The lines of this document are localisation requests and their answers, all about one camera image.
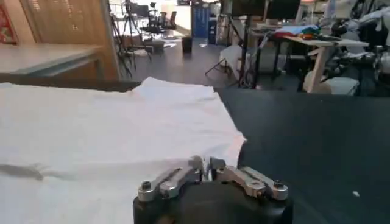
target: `monitor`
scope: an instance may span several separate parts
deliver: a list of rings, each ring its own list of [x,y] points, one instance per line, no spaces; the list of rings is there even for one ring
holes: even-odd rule
[[[300,0],[272,0],[268,6],[267,19],[295,19]]]
[[[263,16],[265,0],[233,0],[232,16]]]
[[[265,3],[266,0],[233,0],[232,16],[264,16]],[[299,5],[300,0],[271,0],[267,19],[295,19]]]

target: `desk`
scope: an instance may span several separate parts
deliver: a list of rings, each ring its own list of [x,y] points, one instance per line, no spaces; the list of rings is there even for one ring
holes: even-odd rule
[[[104,91],[138,84],[15,76],[0,82]],[[239,165],[288,184],[294,223],[389,223],[390,99],[216,91],[248,140]]]
[[[259,39],[259,44],[260,40],[264,37],[265,33],[261,32],[262,28],[260,29],[252,29],[250,34],[257,37]],[[321,77],[324,73],[325,69],[325,62],[328,59],[328,53],[329,50],[333,47],[368,47],[369,43],[365,42],[360,42],[360,41],[354,41],[354,40],[347,40],[343,39],[341,41],[321,41],[321,40],[304,40],[300,37],[281,37],[281,38],[273,38],[270,37],[270,40],[276,42],[276,54],[275,54],[275,59],[274,59],[274,69],[273,69],[273,75],[272,79],[275,79],[275,73],[277,72],[277,64],[278,64],[278,55],[280,53],[280,44],[281,42],[286,42],[286,41],[294,41],[297,43],[302,43],[307,46],[316,46],[319,49],[317,50],[318,55],[316,59],[316,64],[313,69],[313,78],[311,79],[311,82],[309,84],[309,87],[307,89],[308,93],[315,93],[316,92],[316,87],[320,84],[321,82]],[[257,49],[256,53],[256,64],[255,64],[255,78],[252,84],[252,88],[254,89],[257,84],[258,80],[258,67],[260,64],[260,54],[261,54],[261,49]]]
[[[321,40],[304,40],[300,37],[284,37],[288,40],[295,41],[298,43],[306,44],[308,46],[316,46],[318,55],[316,64],[313,69],[313,78],[310,80],[307,92],[315,93],[317,86],[321,82],[322,75],[324,74],[325,63],[329,56],[329,50],[333,47],[368,47],[369,43],[353,41],[343,39],[341,41],[321,41]]]
[[[0,74],[55,76],[94,63],[97,77],[103,79],[99,46],[0,44]]]

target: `white table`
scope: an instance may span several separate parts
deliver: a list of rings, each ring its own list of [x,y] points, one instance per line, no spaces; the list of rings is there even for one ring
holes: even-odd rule
[[[0,74],[55,76],[94,63],[103,79],[99,46],[67,44],[0,44]]]
[[[368,47],[369,43],[342,39],[341,41],[321,41],[321,40],[304,40],[300,37],[285,37],[289,40],[306,44],[309,46],[317,46],[316,50],[318,55],[316,59],[316,65],[313,69],[313,76],[308,85],[308,89],[306,91],[308,93],[315,93],[317,87],[321,83],[322,75],[324,74],[325,63],[328,58],[328,54],[330,49],[333,47]]]

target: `black chair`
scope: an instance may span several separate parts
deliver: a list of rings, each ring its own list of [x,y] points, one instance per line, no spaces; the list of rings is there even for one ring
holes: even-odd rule
[[[163,23],[163,25],[161,26],[164,30],[164,33],[163,33],[163,36],[164,38],[167,38],[168,37],[168,32],[170,30],[176,30],[176,14],[177,12],[176,11],[173,11],[172,14],[171,14],[171,18],[169,19],[169,21]]]
[[[171,18],[169,19],[169,22],[168,23],[164,23],[164,25],[162,25],[162,28],[163,29],[166,29],[166,30],[176,30],[176,14],[177,12],[176,11],[173,11],[172,14],[171,14]]]

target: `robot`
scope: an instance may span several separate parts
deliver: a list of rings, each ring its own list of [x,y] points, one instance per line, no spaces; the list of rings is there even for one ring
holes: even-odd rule
[[[142,182],[133,201],[134,224],[292,224],[288,187],[250,167],[195,156],[182,167]]]

